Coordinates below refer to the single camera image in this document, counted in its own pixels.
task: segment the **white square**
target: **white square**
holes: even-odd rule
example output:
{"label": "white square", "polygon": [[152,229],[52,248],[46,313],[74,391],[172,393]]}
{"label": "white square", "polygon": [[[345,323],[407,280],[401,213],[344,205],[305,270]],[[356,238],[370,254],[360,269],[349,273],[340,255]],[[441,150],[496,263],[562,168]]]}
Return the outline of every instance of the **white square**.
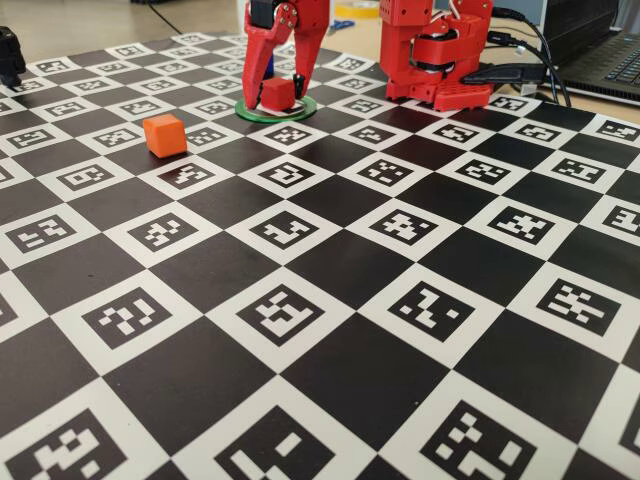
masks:
{"label": "white square", "polygon": [[216,96],[200,100],[181,107],[181,110],[189,112],[204,120],[215,120],[235,113],[235,102],[227,97]]}
{"label": "white square", "polygon": [[15,112],[22,112],[26,109],[27,107],[11,98],[0,98],[0,117]]}
{"label": "white square", "polygon": [[640,125],[597,114],[581,133],[640,148]]}
{"label": "white square", "polygon": [[211,35],[201,32],[188,32],[171,37],[171,40],[181,43],[182,45],[198,45],[215,39],[216,37],[212,37]]}
{"label": "white square", "polygon": [[[545,299],[556,285],[562,285],[563,290]],[[579,295],[576,287],[584,293]],[[612,310],[599,310],[591,303],[596,296],[619,304],[619,309],[615,314]],[[640,300],[552,263],[545,263],[536,272],[508,308],[616,362],[622,361],[640,327]],[[567,315],[582,317],[584,323],[571,322]],[[598,320],[611,322],[603,334],[586,328]]]}
{"label": "white square", "polygon": [[[379,229],[388,233],[375,230],[372,228],[374,224],[380,224]],[[419,235],[421,226],[428,229],[422,238]],[[458,230],[460,225],[392,198],[346,228],[417,262]]]}
{"label": "white square", "polygon": [[56,73],[70,72],[80,69],[79,65],[73,63],[69,57],[48,58],[30,63],[27,68],[39,77],[55,75]]}
{"label": "white square", "polygon": [[[295,219],[297,219],[291,220],[290,225],[287,225],[289,231],[285,231],[277,226],[274,227],[269,223],[270,220],[277,218],[279,215],[295,217]],[[260,225],[262,225],[264,229],[269,229],[268,233],[263,233],[270,239],[273,239],[275,243],[251,231],[251,229],[258,228]],[[300,240],[297,239],[301,236],[298,232],[308,231],[309,229],[312,230],[310,234],[303,236]],[[237,239],[242,240],[247,245],[255,248],[280,265],[285,265],[325,241],[341,229],[315,213],[284,200],[256,213],[242,222],[236,223],[226,230]]]}
{"label": "white square", "polygon": [[[0,257],[9,268],[14,269],[97,233],[99,230],[82,215],[66,203],[61,203],[0,226]],[[22,249],[11,239],[14,236]]]}
{"label": "white square", "polygon": [[[433,291],[434,289],[472,309],[471,313],[464,318],[462,323],[444,341],[434,336],[430,328],[420,328],[417,323],[410,323],[390,310],[392,306],[400,302],[405,295],[419,285],[428,290],[428,292],[425,292],[425,299],[431,301],[430,304],[425,303],[424,305],[426,312],[440,300],[434,296],[436,295]],[[406,315],[409,315],[411,310],[414,310],[411,306],[407,306],[407,309],[403,312]],[[503,310],[500,305],[481,297],[477,293],[447,280],[422,265],[414,264],[360,307],[358,311],[425,355],[434,358],[449,368],[453,368],[493,324]]]}
{"label": "white square", "polygon": [[496,112],[515,115],[516,117],[526,117],[541,104],[542,102],[540,100],[535,100],[533,98],[494,93],[491,95],[489,104],[485,108]]}
{"label": "white square", "polygon": [[640,374],[619,365],[580,440],[581,449],[629,478],[638,477],[640,456],[621,441],[626,433],[638,439],[637,431],[628,430],[639,399]]}
{"label": "white square", "polygon": [[286,154],[246,170],[239,176],[282,198],[289,198],[332,175],[324,168]]}
{"label": "white square", "polygon": [[200,48],[200,47],[195,47],[193,45],[185,45],[185,46],[170,48],[168,50],[162,50],[161,52],[158,52],[158,53],[161,53],[162,55],[175,58],[176,60],[178,60],[181,58],[198,57],[200,55],[209,53],[209,50],[205,50],[204,48]]}
{"label": "white square", "polygon": [[194,83],[193,86],[215,95],[226,95],[227,93],[242,90],[242,80],[236,77],[224,76]]}
{"label": "white square", "polygon": [[32,179],[33,176],[13,158],[0,160],[0,190]]}
{"label": "white square", "polygon": [[[171,233],[167,232],[167,225],[158,222],[158,220],[164,218],[171,218],[174,226],[175,223],[178,223],[177,227],[182,227],[186,231],[193,230],[193,232],[172,242],[171,238],[166,235],[167,233]],[[141,243],[140,240],[136,239],[130,232],[137,231],[137,227],[145,227],[146,233],[148,234],[147,236],[153,236],[155,234],[158,240],[155,242],[154,246],[158,246],[160,248],[152,250],[145,244]],[[167,258],[177,255],[187,248],[212,237],[220,231],[221,229],[213,223],[205,220],[200,215],[189,210],[187,207],[173,202],[147,212],[144,215],[133,218],[125,223],[121,223],[120,225],[110,228],[104,233],[138,262],[146,268],[150,268],[153,265],[156,265]]]}
{"label": "white square", "polygon": [[578,132],[529,118],[519,118],[500,130],[500,133],[558,150]]}
{"label": "white square", "polygon": [[344,77],[338,77],[325,82],[324,84],[355,94],[365,93],[369,90],[373,90],[374,88],[382,87],[383,85],[385,85],[385,83],[380,80],[362,77],[360,75],[347,75]]}
{"label": "white square", "polygon": [[329,63],[325,63],[323,67],[350,75],[364,72],[371,68],[374,63],[375,62],[373,60],[369,60],[364,57],[343,53]]}
{"label": "white square", "polygon": [[144,130],[134,123],[103,128],[77,139],[99,155],[108,155],[145,141]]}
{"label": "white square", "polygon": [[[521,480],[562,478],[577,449],[575,444],[453,370],[385,444],[380,456],[409,478],[450,478],[420,450],[460,401],[535,447]],[[490,465],[498,470],[495,478],[502,478],[501,470]]]}
{"label": "white square", "polygon": [[[130,296],[129,299],[136,298],[136,294],[138,293],[143,295],[143,297],[138,297],[138,302],[145,302],[145,299],[149,300],[148,297],[150,297],[168,312],[166,318],[164,318],[166,316],[164,315],[162,319],[159,319],[154,325],[146,328],[138,335],[128,338],[129,330],[119,330],[117,326],[111,325],[111,322],[103,322],[100,325],[94,323],[92,326],[88,320],[83,318],[83,316],[88,313],[100,310],[101,308],[104,308],[106,311],[112,303],[114,306],[124,305],[126,302],[117,303],[117,301],[123,296],[132,294],[133,296]],[[134,308],[133,304],[131,305],[132,306],[127,305],[124,308]],[[148,311],[154,310],[154,308],[146,302],[143,303],[142,306]],[[52,315],[51,318],[96,372],[100,375],[106,375],[111,370],[125,364],[132,358],[137,357],[166,338],[169,338],[178,330],[200,318],[200,316],[201,313],[173,289],[159,280],[158,277],[149,270],[143,270],[100,293],[59,311],[55,315]],[[117,319],[123,320],[127,317],[119,315],[115,318],[114,322],[118,321]],[[131,323],[135,326],[138,322],[142,327],[147,327],[149,324],[154,323],[152,320],[144,323],[136,319],[133,319]],[[98,328],[109,328],[115,332],[122,331],[121,341],[123,343],[112,348],[97,333],[96,329]]]}
{"label": "white square", "polygon": [[220,75],[235,75],[238,73],[242,73],[242,71],[244,70],[244,61],[234,58],[231,60],[223,60],[222,62],[212,63],[211,65],[207,65],[204,68],[219,73]]}
{"label": "white square", "polygon": [[0,136],[0,149],[8,156],[20,155],[54,143],[69,140],[71,135],[55,125],[43,123]]}
{"label": "white square", "polygon": [[186,129],[189,152],[200,153],[241,138],[238,132],[213,122],[199,123]]}
{"label": "white square", "polygon": [[145,67],[147,70],[157,73],[158,75],[176,75],[178,73],[190,72],[200,68],[194,63],[185,60],[169,60],[167,62],[156,63]]}
{"label": "white square", "polygon": [[105,107],[105,109],[115,113],[127,122],[159,115],[174,108],[170,103],[156,97],[140,97]]}
{"label": "white square", "polygon": [[373,120],[363,120],[333,135],[372,150],[384,150],[409,138],[411,133]]}
{"label": "white square", "polygon": [[[494,222],[506,211],[515,211],[518,218],[510,218],[507,222],[498,222],[502,224],[500,228],[494,228],[489,225],[490,222]],[[576,224],[524,203],[505,197],[498,197],[480,210],[465,226],[510,247],[517,248],[542,260],[548,260],[573,231]],[[507,233],[513,229],[519,230],[519,233],[523,235],[514,236]],[[542,230],[543,233],[536,240],[537,230]]]}
{"label": "white square", "polygon": [[47,318],[47,312],[12,272],[0,275],[0,343]]}
{"label": "white square", "polygon": [[130,72],[139,68],[140,67],[135,63],[127,62],[126,60],[112,60],[110,62],[99,63],[97,65],[85,67],[85,70],[88,70],[89,72],[96,75],[104,75],[108,77],[109,75]]}
{"label": "white square", "polygon": [[440,168],[438,173],[502,195],[522,180],[529,170],[474,152],[465,152]]}
{"label": "white square", "polygon": [[[168,177],[167,172],[173,172],[175,175]],[[168,177],[167,180],[161,178],[163,175]],[[231,172],[222,167],[197,155],[189,155],[181,160],[145,172],[138,178],[173,200],[179,200],[232,176]]]}
{"label": "white square", "polygon": [[109,77],[92,77],[85,78],[84,80],[63,83],[60,86],[62,88],[66,88],[74,95],[83,96],[113,90],[114,88],[121,87],[122,84]]}
{"label": "white square", "polygon": [[495,132],[447,118],[426,126],[416,135],[462,150],[471,150],[494,136]]}
{"label": "white square", "polygon": [[282,122],[247,136],[281,152],[291,153],[326,137],[327,133],[298,122]]}
{"label": "white square", "polygon": [[131,83],[127,86],[145,95],[157,95],[188,87],[189,84],[173,77],[156,77]]}
{"label": "white square", "polygon": [[622,168],[561,150],[554,151],[533,171],[598,193],[606,193],[624,173]]}
{"label": "white square", "polygon": [[[386,166],[389,173],[381,171],[380,166]],[[401,160],[386,153],[375,152],[345,168],[338,175],[376,192],[395,197],[430,173],[431,170],[415,163]]]}
{"label": "white square", "polygon": [[[281,377],[274,377],[235,410],[173,456],[188,478],[232,480],[215,460],[231,443],[249,430],[274,407],[307,430],[334,456],[314,477],[315,480],[356,478],[375,456],[375,451],[338,423],[315,403]],[[263,476],[247,478],[288,478]]]}
{"label": "white square", "polygon": [[156,53],[150,48],[145,47],[141,43],[128,43],[117,47],[105,48],[106,52],[116,58],[126,60],[128,58],[138,58]]}
{"label": "white square", "polygon": [[98,110],[100,107],[83,97],[68,98],[59,102],[33,107],[31,111],[47,122],[57,122],[83,113]]}
{"label": "white square", "polygon": [[38,180],[63,201],[70,202],[132,177],[111,160],[98,157],[41,175]]}
{"label": "white square", "polygon": [[604,195],[580,224],[640,247],[640,206],[635,203]]}
{"label": "white square", "polygon": [[23,80],[17,87],[9,88],[0,85],[0,92],[4,93],[7,97],[17,97],[26,93],[41,92],[55,86],[56,84],[47,78],[35,77]]}
{"label": "white square", "polygon": [[355,115],[360,118],[373,118],[387,110],[396,108],[395,103],[367,97],[366,95],[347,97],[343,100],[331,103],[328,106],[334,110]]}
{"label": "white square", "polygon": [[[13,478],[7,468],[10,459],[24,455],[34,444],[67,425],[80,443],[75,448],[65,447],[57,435],[38,449],[43,457],[49,454],[45,458],[53,465],[42,465],[32,450],[31,462],[42,467],[34,478],[50,478],[46,473],[42,475],[49,468],[69,470],[67,475],[76,473],[76,478],[80,478],[80,471],[91,472],[96,468],[102,470],[103,476],[106,470],[109,480],[146,478],[169,459],[107,383],[97,378],[0,439],[0,478]],[[109,465],[112,455],[100,456],[104,444],[115,444],[122,452],[120,463]]]}
{"label": "white square", "polygon": [[[304,308],[287,303],[287,290],[306,301]],[[241,316],[244,315],[241,312],[251,309],[251,305],[261,299],[264,303],[256,307],[252,314],[258,318],[264,317],[260,325],[265,332],[283,339],[282,345],[271,341]],[[351,308],[312,283],[286,268],[279,268],[211,310],[207,317],[273,371],[280,373],[353,313]]]}

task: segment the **black and white pattern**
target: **black and white pattern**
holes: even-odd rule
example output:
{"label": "black and white pattern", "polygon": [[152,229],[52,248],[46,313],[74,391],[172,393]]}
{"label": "black and white pattern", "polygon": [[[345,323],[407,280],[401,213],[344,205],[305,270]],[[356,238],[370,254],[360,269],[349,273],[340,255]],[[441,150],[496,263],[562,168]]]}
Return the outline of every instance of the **black and white pattern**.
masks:
{"label": "black and white pattern", "polygon": [[0,478],[638,477],[640,127],[326,50],[318,112],[253,124],[246,45],[0,87]]}

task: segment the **orange cube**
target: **orange cube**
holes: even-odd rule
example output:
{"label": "orange cube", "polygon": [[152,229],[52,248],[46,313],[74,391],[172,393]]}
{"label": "orange cube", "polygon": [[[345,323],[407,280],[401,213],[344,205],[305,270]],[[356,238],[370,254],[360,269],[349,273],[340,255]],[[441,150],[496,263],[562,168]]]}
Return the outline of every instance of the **orange cube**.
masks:
{"label": "orange cube", "polygon": [[187,151],[184,123],[171,114],[145,118],[142,122],[147,147],[156,157],[166,158]]}

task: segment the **laptop keyboard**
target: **laptop keyboard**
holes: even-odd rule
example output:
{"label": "laptop keyboard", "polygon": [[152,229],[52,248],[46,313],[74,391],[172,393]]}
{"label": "laptop keyboard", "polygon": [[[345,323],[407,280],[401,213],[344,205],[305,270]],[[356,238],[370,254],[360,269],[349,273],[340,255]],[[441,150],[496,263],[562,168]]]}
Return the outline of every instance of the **laptop keyboard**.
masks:
{"label": "laptop keyboard", "polygon": [[605,78],[614,82],[640,85],[640,48],[631,52]]}

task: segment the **black object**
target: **black object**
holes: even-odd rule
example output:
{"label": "black object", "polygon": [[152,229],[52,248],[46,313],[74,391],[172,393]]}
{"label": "black object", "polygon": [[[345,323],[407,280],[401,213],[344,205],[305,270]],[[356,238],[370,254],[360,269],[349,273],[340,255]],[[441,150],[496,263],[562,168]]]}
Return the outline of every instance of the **black object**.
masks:
{"label": "black object", "polygon": [[0,27],[0,81],[7,87],[22,83],[18,74],[26,72],[20,42],[9,27]]}

